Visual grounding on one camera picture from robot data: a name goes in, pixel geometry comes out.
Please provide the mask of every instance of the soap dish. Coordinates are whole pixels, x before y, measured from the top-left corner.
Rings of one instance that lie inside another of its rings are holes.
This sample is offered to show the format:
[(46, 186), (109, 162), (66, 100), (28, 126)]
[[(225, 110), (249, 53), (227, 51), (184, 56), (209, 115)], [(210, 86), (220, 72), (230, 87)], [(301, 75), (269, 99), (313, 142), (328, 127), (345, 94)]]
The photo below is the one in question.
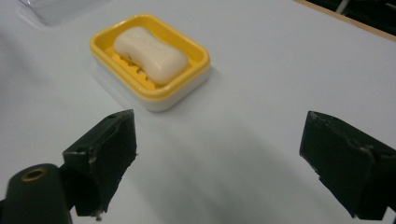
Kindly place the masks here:
[[(162, 42), (181, 50), (189, 60), (184, 72), (167, 84), (159, 85), (150, 81), (139, 66), (123, 60), (113, 49), (114, 40), (122, 32), (136, 26), (148, 29)], [(99, 32), (92, 37), (90, 47), (96, 61), (116, 75), (132, 90), (134, 98), (150, 111), (171, 107), (207, 79), (205, 70), (210, 59), (206, 49), (149, 14), (135, 15)]]

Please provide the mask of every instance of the bar of soap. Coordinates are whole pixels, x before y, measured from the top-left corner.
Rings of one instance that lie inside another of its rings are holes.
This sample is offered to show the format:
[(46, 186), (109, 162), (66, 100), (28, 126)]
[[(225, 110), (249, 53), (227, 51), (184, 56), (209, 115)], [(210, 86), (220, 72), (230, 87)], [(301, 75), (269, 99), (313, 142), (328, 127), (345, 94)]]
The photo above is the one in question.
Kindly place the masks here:
[(148, 79), (158, 84), (171, 81), (189, 63), (183, 52), (162, 42), (148, 29), (140, 26), (117, 36), (113, 48), (121, 58), (136, 63)]

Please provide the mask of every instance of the soap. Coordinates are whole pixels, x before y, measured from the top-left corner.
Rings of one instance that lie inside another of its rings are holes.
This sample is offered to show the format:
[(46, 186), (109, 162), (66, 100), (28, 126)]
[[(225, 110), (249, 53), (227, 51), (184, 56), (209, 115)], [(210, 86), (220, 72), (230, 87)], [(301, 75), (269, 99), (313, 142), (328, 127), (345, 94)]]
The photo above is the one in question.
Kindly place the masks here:
[(122, 59), (137, 64), (157, 84), (167, 84), (186, 69), (189, 60), (179, 49), (136, 26), (118, 35), (113, 44)]

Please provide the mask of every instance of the clear plastic container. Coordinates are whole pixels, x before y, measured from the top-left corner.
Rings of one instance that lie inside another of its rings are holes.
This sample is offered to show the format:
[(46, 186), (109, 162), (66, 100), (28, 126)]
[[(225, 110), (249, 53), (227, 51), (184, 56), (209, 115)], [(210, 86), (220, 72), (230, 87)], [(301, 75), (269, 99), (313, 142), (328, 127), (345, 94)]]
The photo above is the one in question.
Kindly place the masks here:
[(19, 0), (31, 19), (57, 25), (110, 0)]

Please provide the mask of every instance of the white table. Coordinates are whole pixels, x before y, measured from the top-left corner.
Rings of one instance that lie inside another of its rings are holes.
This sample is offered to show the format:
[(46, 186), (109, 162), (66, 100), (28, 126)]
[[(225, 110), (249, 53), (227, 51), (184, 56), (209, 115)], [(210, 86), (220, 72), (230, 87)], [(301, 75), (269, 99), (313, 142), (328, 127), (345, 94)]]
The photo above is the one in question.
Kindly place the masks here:
[[(18, 171), (60, 166), (93, 125), (132, 108), (139, 156), (104, 224), (378, 223), (352, 219), (299, 147), (308, 110), (396, 147), (394, 42), (286, 0), (113, 0), (56, 27), (22, 20), (14, 1), (0, 2), (1, 199)], [(93, 34), (143, 12), (212, 60), (209, 80), (162, 113), (116, 89), (89, 50)]]

